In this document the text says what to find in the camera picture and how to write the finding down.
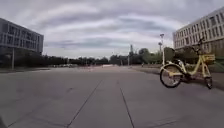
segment road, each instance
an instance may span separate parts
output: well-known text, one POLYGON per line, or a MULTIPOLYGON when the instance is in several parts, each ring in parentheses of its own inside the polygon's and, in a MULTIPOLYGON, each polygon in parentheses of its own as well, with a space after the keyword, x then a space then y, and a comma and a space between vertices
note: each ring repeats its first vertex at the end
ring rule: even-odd
POLYGON ((224 93, 126 67, 0 75, 9 128, 223 128, 224 93))

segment yellow bicycle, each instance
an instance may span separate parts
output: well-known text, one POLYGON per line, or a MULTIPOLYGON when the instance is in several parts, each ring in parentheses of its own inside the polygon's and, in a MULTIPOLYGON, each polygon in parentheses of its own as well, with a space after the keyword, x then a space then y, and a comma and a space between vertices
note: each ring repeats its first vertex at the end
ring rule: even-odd
POLYGON ((187 81, 192 80, 192 76, 198 73, 198 70, 201 66, 202 76, 204 78, 206 86, 212 88, 212 76, 208 69, 207 64, 215 60, 214 54, 204 54, 201 49, 201 44, 203 38, 198 42, 198 48, 192 47, 192 49, 198 55, 198 62, 192 72, 188 72, 185 68, 184 63, 181 60, 177 60, 178 63, 170 62, 169 64, 161 67, 160 70, 160 81, 167 88, 176 88, 180 85, 182 80, 185 78, 187 81))

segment lamp post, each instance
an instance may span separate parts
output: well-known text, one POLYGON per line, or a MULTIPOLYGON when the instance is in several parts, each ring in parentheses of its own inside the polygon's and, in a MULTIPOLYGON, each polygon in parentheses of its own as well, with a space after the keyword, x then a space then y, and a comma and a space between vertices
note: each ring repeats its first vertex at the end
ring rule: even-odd
POLYGON ((159 45, 159 52, 162 53, 162 43, 159 42, 158 45, 159 45))
POLYGON ((160 34, 160 37, 161 37, 161 43, 163 45, 163 65, 165 65, 165 53, 164 53, 164 44, 163 44, 163 37, 164 37, 164 34, 160 34))
POLYGON ((14 51, 14 47, 12 48, 12 55, 11 56, 12 56, 12 65, 11 65, 12 67, 11 67, 11 69, 14 70, 14 65, 15 65, 15 63, 14 63, 15 62, 15 51, 14 51))

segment building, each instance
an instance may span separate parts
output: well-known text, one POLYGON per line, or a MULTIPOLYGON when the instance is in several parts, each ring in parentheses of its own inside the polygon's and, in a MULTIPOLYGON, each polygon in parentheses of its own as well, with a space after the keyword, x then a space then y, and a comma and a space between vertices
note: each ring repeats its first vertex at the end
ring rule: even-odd
POLYGON ((202 37, 205 52, 224 56, 224 7, 174 32, 174 49, 196 45, 202 37))
POLYGON ((0 55, 41 54, 44 36, 0 18, 0 55))

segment cloud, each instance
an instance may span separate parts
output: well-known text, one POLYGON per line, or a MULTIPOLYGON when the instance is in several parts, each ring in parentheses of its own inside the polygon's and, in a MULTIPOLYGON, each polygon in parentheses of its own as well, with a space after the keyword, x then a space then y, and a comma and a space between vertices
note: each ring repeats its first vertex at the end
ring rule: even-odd
POLYGON ((224 5, 223 0, 1 0, 0 17, 44 34, 43 54, 109 57, 159 49, 172 32, 224 5))

